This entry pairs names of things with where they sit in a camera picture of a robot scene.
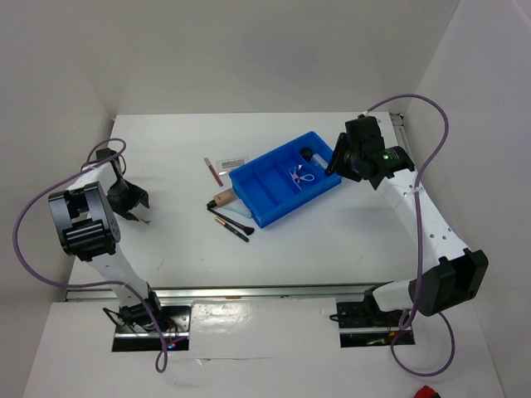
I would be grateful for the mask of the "blue compartment tray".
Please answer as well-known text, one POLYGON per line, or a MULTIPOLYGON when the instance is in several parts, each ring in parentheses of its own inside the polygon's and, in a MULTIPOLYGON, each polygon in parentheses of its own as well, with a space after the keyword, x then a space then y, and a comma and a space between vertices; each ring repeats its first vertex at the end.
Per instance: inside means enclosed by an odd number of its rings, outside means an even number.
POLYGON ((229 173, 232 189, 251 211, 252 219, 260 228, 278 221, 283 216, 338 186, 342 178, 326 176, 311 161, 300 155, 304 147, 311 148, 328 163, 332 148, 315 132, 310 131, 229 173), (291 180, 288 170, 302 164, 304 170, 315 176, 313 182, 302 182, 300 190, 291 180))

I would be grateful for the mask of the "mint green spatula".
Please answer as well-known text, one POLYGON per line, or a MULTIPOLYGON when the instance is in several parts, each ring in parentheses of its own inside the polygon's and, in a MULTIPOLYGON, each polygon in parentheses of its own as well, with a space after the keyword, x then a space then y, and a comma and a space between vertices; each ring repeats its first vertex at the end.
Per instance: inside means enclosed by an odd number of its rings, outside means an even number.
POLYGON ((248 210, 248 209, 241 209, 241 208, 236 208, 234 206, 224 206, 223 207, 224 210, 227 210, 227 211, 230 211, 230 212, 233 212, 233 213, 236 213, 240 216, 243 216, 247 219, 251 219, 252 218, 252 215, 251 215, 251 211, 248 210))

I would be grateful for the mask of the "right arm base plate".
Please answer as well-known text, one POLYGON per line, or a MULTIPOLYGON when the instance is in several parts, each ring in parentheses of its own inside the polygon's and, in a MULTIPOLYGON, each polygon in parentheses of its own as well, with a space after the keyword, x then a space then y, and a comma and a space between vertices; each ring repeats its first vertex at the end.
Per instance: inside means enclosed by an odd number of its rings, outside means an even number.
POLYGON ((367 315, 361 302, 338 302, 329 320, 339 327, 341 348, 391 346, 396 337, 397 345, 414 345, 412 329, 398 327, 401 315, 400 310, 367 315))

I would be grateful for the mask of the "beige hair clip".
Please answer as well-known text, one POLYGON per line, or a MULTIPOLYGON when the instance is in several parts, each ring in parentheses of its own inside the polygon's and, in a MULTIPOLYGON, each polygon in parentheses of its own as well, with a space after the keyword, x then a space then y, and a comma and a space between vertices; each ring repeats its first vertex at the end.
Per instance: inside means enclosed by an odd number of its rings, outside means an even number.
POLYGON ((294 184, 302 190, 302 187, 300 186, 300 176, 298 174, 298 171, 300 170, 300 165, 295 166, 293 169, 290 170, 290 176, 294 184))

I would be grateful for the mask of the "red black object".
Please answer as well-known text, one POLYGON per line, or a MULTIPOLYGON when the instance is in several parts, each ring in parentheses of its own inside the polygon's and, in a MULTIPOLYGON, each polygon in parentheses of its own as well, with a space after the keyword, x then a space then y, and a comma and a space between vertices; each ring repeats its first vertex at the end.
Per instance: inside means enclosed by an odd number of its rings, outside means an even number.
POLYGON ((441 396, 431 387, 423 386, 415 393, 414 398, 441 398, 441 396))

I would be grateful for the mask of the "black makeup brush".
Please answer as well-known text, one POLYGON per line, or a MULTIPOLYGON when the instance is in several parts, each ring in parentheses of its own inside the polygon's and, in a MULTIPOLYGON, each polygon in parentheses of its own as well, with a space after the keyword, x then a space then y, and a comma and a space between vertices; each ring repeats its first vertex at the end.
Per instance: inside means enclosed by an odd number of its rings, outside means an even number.
POLYGON ((216 217, 218 217, 218 218, 222 219, 223 221, 231 224, 232 226, 235 226, 236 228, 241 230, 246 235, 252 235, 255 232, 255 229, 253 227, 244 226, 241 223, 239 223, 237 221, 234 221, 231 218, 229 218, 227 216, 224 216, 223 214, 221 214, 221 213, 219 213, 217 211, 214 211, 213 209, 208 208, 207 210, 210 211, 212 214, 214 214, 216 217))

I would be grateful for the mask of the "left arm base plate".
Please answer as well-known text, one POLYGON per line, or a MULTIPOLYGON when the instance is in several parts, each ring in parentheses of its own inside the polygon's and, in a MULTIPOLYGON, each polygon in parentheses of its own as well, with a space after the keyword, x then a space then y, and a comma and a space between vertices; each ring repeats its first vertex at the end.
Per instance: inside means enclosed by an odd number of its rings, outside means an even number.
MULTIPOLYGON (((127 323, 117 314, 114 317, 114 338, 112 352, 157 352, 161 342, 154 329, 147 330, 136 323, 127 323)), ((169 352, 189 350, 192 305, 179 303, 162 306, 160 328, 169 352)))

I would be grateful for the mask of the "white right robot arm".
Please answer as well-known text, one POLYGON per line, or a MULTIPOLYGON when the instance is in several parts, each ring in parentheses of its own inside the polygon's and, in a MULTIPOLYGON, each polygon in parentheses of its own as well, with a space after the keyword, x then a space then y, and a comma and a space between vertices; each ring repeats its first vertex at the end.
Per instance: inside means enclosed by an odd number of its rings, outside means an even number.
POLYGON ((451 229, 418 181, 406 150, 387 147, 376 118, 361 115, 345 124, 326 169, 355 182, 367 181, 397 213, 417 244, 417 274, 367 289, 362 315, 382 324, 391 312, 430 317, 476 297, 489 266, 451 229))

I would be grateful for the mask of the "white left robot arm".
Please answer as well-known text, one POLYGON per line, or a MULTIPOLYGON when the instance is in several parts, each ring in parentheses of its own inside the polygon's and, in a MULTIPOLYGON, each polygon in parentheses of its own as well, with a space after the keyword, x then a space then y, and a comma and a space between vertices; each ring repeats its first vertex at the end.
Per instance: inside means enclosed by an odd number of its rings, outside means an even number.
POLYGON ((138 207, 149 209, 149 194, 124 178, 117 152, 99 149, 84 174, 66 190, 49 195, 62 249, 86 262, 107 282, 119 300, 117 314, 108 317, 118 325, 138 326, 153 332, 163 323, 163 309, 149 283, 133 270, 119 247, 117 216, 140 221, 138 207))

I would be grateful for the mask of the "aluminium side rail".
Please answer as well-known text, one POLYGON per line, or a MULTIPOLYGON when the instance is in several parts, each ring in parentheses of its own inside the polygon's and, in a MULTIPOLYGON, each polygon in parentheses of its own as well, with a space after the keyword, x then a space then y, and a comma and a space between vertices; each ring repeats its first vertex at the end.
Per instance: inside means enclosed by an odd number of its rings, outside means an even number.
POLYGON ((415 238, 417 235, 417 212, 415 207, 415 194, 419 194, 421 209, 421 231, 431 238, 436 235, 438 228, 443 224, 441 214, 421 182, 416 186, 419 166, 413 163, 413 170, 394 172, 394 177, 385 180, 384 196, 397 213, 408 233, 415 238))

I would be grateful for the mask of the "false eyelash packet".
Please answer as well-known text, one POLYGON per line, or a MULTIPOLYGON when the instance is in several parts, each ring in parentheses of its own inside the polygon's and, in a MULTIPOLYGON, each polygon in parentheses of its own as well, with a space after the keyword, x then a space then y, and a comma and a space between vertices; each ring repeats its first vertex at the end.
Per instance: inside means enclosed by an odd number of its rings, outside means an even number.
POLYGON ((249 161, 250 159, 247 156, 217 160, 217 174, 219 176, 227 175, 231 171, 236 170, 241 166, 244 166, 249 161))

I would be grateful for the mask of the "clear plastic tube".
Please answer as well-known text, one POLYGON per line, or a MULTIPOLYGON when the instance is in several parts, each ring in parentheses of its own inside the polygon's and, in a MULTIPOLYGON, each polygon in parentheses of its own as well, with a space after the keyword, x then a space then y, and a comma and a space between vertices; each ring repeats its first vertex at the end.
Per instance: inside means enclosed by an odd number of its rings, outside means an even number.
POLYGON ((318 153, 315 153, 312 158, 311 158, 311 162, 319 169, 321 170, 322 172, 325 172, 327 167, 328 167, 328 163, 325 161, 324 158, 322 158, 318 153))

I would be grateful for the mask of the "gold green mascara tube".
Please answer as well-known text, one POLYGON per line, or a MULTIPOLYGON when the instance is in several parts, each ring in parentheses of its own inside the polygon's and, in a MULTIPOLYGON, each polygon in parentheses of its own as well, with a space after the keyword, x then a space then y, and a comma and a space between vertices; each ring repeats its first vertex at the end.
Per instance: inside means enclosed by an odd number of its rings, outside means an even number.
POLYGON ((237 236, 239 239, 245 241, 245 242, 248 242, 249 239, 246 235, 243 235, 240 231, 238 231, 236 228, 234 228, 233 226, 229 225, 226 221, 224 221, 222 218, 220 217, 216 217, 215 218, 215 221, 220 224, 221 226, 223 226, 226 230, 228 230, 229 232, 231 232, 233 235, 237 236))

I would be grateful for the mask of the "beige foundation bottle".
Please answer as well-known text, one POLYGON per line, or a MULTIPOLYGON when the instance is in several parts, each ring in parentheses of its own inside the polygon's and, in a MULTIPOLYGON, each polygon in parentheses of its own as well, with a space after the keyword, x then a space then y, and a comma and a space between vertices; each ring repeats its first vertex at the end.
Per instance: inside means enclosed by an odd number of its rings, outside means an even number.
POLYGON ((236 199, 237 196, 235 192, 231 188, 229 188, 223 192, 219 192, 218 194, 216 194, 213 199, 207 203, 207 208, 213 209, 217 207, 223 207, 228 203, 235 201, 236 199))

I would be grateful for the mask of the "black round jar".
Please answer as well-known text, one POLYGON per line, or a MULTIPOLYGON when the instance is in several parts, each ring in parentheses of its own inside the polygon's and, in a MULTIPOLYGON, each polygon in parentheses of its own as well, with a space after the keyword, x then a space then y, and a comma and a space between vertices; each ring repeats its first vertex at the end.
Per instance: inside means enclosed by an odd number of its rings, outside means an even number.
POLYGON ((306 162, 310 162, 313 157, 313 151, 311 148, 304 147, 300 150, 300 155, 306 162))

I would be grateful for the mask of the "white loop hair tool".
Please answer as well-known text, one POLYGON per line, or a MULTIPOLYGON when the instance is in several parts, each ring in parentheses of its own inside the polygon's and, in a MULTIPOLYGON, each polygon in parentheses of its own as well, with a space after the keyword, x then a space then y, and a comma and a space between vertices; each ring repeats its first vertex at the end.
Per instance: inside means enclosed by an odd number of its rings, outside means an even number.
POLYGON ((315 180, 315 176, 309 172, 306 172, 304 170, 304 166, 300 164, 300 170, 298 171, 298 174, 300 176, 300 186, 302 187, 302 182, 313 182, 315 180))

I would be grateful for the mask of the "aluminium front rail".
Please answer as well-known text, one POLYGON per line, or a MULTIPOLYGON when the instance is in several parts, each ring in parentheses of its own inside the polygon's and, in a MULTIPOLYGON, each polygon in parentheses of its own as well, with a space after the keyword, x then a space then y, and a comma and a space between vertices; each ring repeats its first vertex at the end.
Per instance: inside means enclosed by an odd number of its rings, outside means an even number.
POLYGON ((304 299, 363 296, 371 284, 309 284, 283 286, 239 286, 225 288, 155 289, 162 302, 240 299, 304 299))

